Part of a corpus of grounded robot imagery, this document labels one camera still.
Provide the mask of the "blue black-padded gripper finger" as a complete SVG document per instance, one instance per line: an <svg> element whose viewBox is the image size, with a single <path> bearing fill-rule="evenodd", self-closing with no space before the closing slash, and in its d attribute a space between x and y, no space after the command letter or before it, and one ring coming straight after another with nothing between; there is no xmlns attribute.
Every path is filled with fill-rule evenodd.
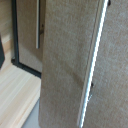
<svg viewBox="0 0 128 128"><path fill-rule="evenodd" d="M5 55L4 55L4 50L2 46L2 42L0 42L0 69L5 61Z"/></svg>

